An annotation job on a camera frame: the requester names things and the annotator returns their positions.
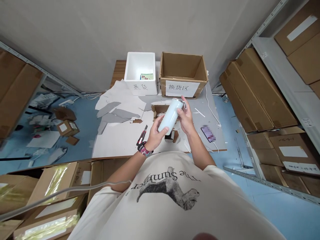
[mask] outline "thermos bottle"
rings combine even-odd
[[[185,101],[182,101],[177,98],[173,98],[169,108],[164,115],[162,122],[160,123],[160,126],[158,128],[158,131],[161,132],[165,127],[169,128],[169,131],[166,133],[166,135],[170,135],[172,128],[178,118],[177,109],[182,109],[183,105],[185,104],[185,108],[187,109],[187,104]]]

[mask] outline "packing tape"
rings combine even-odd
[[[15,236],[15,240],[25,239],[48,239],[66,232],[67,228],[74,227],[80,219],[80,214],[62,217],[51,222],[26,230]]]
[[[55,167],[56,171],[55,171],[53,178],[48,186],[47,191],[44,194],[45,197],[47,197],[53,193],[58,192],[61,180],[62,180],[64,174],[66,173],[69,165],[70,165],[70,163]],[[56,198],[57,197],[53,197],[53,198],[49,199],[48,201],[44,202],[43,205],[54,202],[56,200]]]

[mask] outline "cardboard box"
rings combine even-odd
[[[289,62],[306,84],[311,84],[320,80],[319,55],[320,33],[303,44],[288,57]]]
[[[266,164],[260,164],[260,167],[267,181],[273,182],[285,187],[288,186],[281,174],[282,171],[284,171],[284,168],[279,166],[266,165]]]
[[[32,192],[28,205],[43,199],[50,194],[74,186],[89,186],[91,163],[86,161],[72,162],[46,168]],[[46,203],[57,202],[66,198],[86,193],[85,191],[65,192],[51,198]]]
[[[282,172],[282,176],[288,187],[299,192],[310,194],[308,188],[306,187],[305,183],[300,178],[299,174],[291,173],[291,172]]]
[[[61,121],[69,120],[71,122],[74,122],[75,120],[77,120],[76,115],[69,108],[58,107],[58,108],[54,109],[53,111],[54,111],[54,114],[56,115],[56,118]]]
[[[234,61],[230,62],[225,72],[258,131],[273,129],[274,126],[269,116],[249,87],[237,64]]]
[[[273,149],[255,149],[254,151],[256,152],[260,163],[283,167],[283,164],[280,161],[279,156],[274,148]]]
[[[0,214],[27,205],[38,179],[20,175],[0,175]]]
[[[308,135],[298,127],[279,131],[279,136],[270,137],[280,160],[288,171],[320,175],[319,153]]]
[[[0,223],[0,240],[13,239],[14,230],[19,227],[23,221],[21,220],[8,220]]]
[[[249,116],[246,108],[244,107],[242,101],[240,100],[238,94],[234,90],[231,82],[228,79],[228,75],[223,72],[220,76],[220,82],[225,89],[228,98],[232,104],[234,113],[236,114],[238,120],[240,121],[243,129],[246,133],[257,131],[256,126],[254,125],[251,117]]]
[[[245,49],[236,64],[275,128],[298,125],[295,115],[253,48]]]
[[[318,98],[320,99],[320,81],[311,84],[310,87],[312,88],[312,90],[314,91],[314,93],[315,93],[315,94],[318,96]]]
[[[53,240],[71,233],[86,207],[86,194],[40,206],[13,233],[15,239]]]
[[[287,56],[320,32],[320,2],[310,0],[276,34],[274,39]]]
[[[57,125],[57,129],[61,136],[70,137],[80,132],[75,122],[65,120]]]
[[[17,71],[20,69],[19,61],[12,64],[19,65],[16,68]],[[12,73],[10,81],[12,81],[15,75],[16,74]],[[18,124],[18,121],[31,100],[33,93],[38,88],[41,77],[42,72],[28,64],[25,64],[22,70],[14,78],[11,86],[6,91],[6,94],[2,97],[0,102],[0,139],[7,138]],[[4,81],[1,75],[0,89],[2,89],[6,80],[7,79]]]
[[[73,137],[73,136],[70,136],[67,138],[66,142],[75,146],[77,145],[77,143],[79,142],[80,139],[76,138],[76,137]]]
[[[106,159],[92,162],[90,186],[97,185],[102,182],[106,182],[108,178],[121,167],[129,158],[115,158]],[[91,201],[92,197],[99,192],[101,188],[92,189],[89,191],[88,202]]]
[[[208,82],[203,56],[161,54],[160,86],[163,97],[197,98]]]

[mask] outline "white label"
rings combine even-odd
[[[51,222],[48,223],[44,223],[42,225],[36,226],[34,228],[30,228],[28,230],[26,230],[24,232],[24,237],[25,239],[29,239],[32,238],[32,236],[34,236],[35,232],[41,231],[42,232],[42,238],[41,240],[47,240],[49,238],[55,237],[61,233],[64,233],[67,231],[67,228],[63,228],[60,231],[54,232],[52,233],[52,231],[45,231],[45,229],[52,229],[53,226],[59,226],[59,225],[63,225],[66,222],[66,217],[62,217],[56,220],[53,220]]]
[[[166,96],[193,97],[200,83],[166,80]]]
[[[81,185],[82,184],[90,184],[91,171],[83,171],[81,177]]]
[[[60,127],[61,132],[64,132],[65,130],[67,130],[66,124],[61,124],[59,127]]]
[[[7,183],[0,183],[0,189],[7,186],[8,184]]]
[[[320,170],[315,164],[294,163],[294,162],[282,162],[282,163],[287,170],[320,175]]]
[[[76,126],[74,123],[70,123],[70,126],[71,126],[73,129],[78,129],[77,126]]]
[[[72,207],[72,205],[74,204],[76,199],[77,198],[75,197],[75,198],[71,198],[71,199],[68,199],[68,200],[63,201],[63,202],[59,202],[59,203],[56,203],[56,204],[53,204],[53,205],[49,205],[48,207],[43,209],[41,211],[41,213],[39,213],[39,215],[36,216],[36,218],[43,217],[43,216],[46,216],[48,214],[55,213],[55,212],[67,209],[69,207]]]
[[[309,17],[307,17],[306,20],[304,20],[302,23],[300,23],[300,25],[298,27],[296,27],[288,36],[287,38],[289,39],[289,41],[293,41],[296,37],[298,37],[304,30],[306,30],[308,27],[311,26],[311,24],[313,24],[315,21],[317,20],[317,18],[313,15],[310,15]]]
[[[308,157],[300,146],[279,147],[285,157]]]
[[[313,127],[313,123],[309,118],[302,119],[302,123],[305,127]]]

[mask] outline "white wall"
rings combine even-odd
[[[1,0],[0,40],[81,91],[128,51],[204,55],[212,85],[279,0]]]

